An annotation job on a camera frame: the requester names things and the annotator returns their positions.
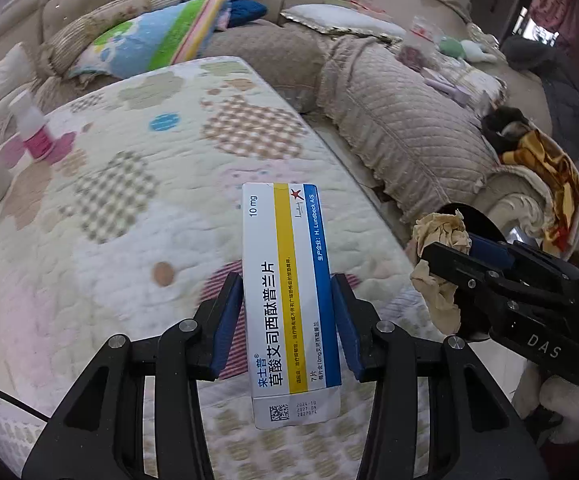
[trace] plush toy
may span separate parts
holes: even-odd
[[[474,43],[474,41],[463,40],[460,44],[465,51],[465,58],[470,63],[479,63],[481,61],[495,63],[498,60],[494,54],[484,53],[481,46],[478,43]]]
[[[553,376],[542,381],[538,367],[527,362],[512,404],[526,418],[539,404],[563,416],[563,423],[549,437],[554,444],[579,440],[579,386]]]
[[[454,38],[443,38],[439,43],[439,52],[455,59],[465,59],[465,49],[460,41]]]

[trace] quilted mattress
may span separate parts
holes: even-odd
[[[50,115],[57,145],[32,163],[0,148],[0,389],[51,414],[107,338],[136,340],[194,315],[241,269],[245,182],[319,188],[331,272],[410,333],[440,339],[397,241],[319,137],[238,58],[188,62],[95,91]],[[356,475],[373,385],[346,371],[341,416],[257,430],[240,320],[221,380],[199,383],[218,479]],[[419,410],[425,468],[428,406]],[[144,453],[156,473],[153,382]],[[17,473],[42,423],[0,406],[0,455]]]

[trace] blue dot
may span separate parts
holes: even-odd
[[[179,114],[162,114],[156,116],[150,123],[150,128],[155,132],[166,132],[175,127],[181,121]]]

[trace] dark jacket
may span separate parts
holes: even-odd
[[[579,74],[564,52],[538,41],[511,36],[501,47],[514,70],[538,75],[552,118],[552,138],[579,159]]]

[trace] plastic bag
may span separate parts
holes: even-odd
[[[436,52],[436,44],[443,37],[442,30],[420,16],[412,20],[410,30],[398,55],[398,60],[416,72],[429,66],[430,59]]]

